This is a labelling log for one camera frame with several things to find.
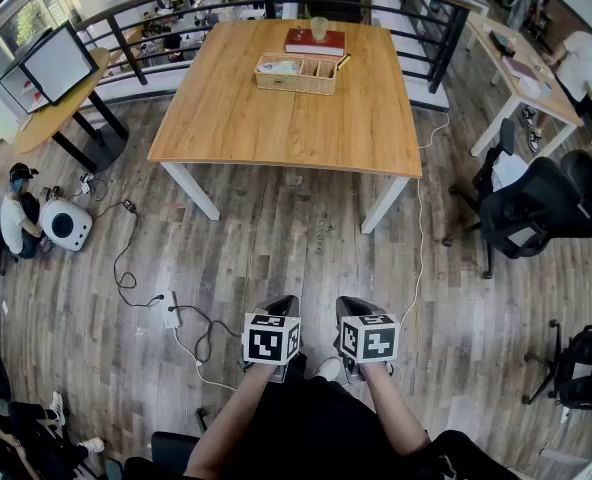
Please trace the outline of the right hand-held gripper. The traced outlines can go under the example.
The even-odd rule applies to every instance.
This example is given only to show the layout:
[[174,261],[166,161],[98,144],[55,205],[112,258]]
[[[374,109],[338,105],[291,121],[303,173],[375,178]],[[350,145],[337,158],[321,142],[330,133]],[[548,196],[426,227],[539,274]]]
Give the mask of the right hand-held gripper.
[[400,323],[393,314],[360,298],[336,299],[340,354],[348,383],[364,380],[361,366],[369,363],[392,363],[397,359]]

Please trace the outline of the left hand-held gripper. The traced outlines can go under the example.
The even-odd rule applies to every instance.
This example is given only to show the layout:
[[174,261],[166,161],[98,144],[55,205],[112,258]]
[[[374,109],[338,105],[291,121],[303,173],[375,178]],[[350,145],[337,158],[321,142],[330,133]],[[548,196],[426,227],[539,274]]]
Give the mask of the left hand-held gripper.
[[300,301],[295,295],[276,296],[246,313],[242,333],[243,361],[274,367],[273,383],[285,381],[288,365],[300,350]]

